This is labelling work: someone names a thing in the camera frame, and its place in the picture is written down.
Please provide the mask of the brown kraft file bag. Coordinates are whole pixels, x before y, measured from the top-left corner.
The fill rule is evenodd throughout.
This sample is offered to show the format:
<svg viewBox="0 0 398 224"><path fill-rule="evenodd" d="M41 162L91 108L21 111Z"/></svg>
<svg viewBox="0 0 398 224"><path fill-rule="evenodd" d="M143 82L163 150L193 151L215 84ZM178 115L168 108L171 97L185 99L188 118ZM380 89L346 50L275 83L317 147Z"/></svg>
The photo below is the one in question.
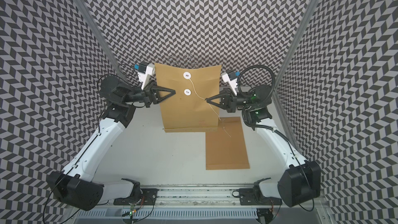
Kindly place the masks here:
<svg viewBox="0 0 398 224"><path fill-rule="evenodd" d="M206 170L249 169L246 143L240 117L219 120L215 132L207 132Z"/></svg>

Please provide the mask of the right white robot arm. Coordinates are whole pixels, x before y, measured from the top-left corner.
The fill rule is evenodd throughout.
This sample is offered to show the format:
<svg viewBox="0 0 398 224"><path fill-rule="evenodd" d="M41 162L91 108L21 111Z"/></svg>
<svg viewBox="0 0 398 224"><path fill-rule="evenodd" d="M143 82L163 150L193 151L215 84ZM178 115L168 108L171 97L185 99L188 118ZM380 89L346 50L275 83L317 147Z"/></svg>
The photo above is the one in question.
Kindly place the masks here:
<svg viewBox="0 0 398 224"><path fill-rule="evenodd" d="M208 97L206 102L234 113L241 111L246 126L262 137L280 166L276 173L254 183L256 200L281 199L288 207L313 201L321 195L321 168L297 151L279 130L267 107L271 104L273 89L269 85L257 86L247 92L230 88Z"/></svg>

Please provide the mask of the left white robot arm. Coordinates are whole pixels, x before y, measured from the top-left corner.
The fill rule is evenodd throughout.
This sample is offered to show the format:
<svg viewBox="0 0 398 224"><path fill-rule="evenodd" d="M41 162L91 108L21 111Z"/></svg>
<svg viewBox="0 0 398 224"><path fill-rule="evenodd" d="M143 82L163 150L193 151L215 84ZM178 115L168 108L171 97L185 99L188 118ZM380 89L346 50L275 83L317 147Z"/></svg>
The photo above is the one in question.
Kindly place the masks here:
<svg viewBox="0 0 398 224"><path fill-rule="evenodd" d="M143 193L138 181L123 178L119 182L103 184L94 181L95 173L114 141L132 121L136 110L134 103L143 103L149 108L176 92L158 86L153 80L144 88L133 87L110 74L101 81L99 93L105 98L107 107L99 117L98 128L62 171L52 172L46 178L56 200L83 211L108 200L119 199L125 204L140 201Z"/></svg>

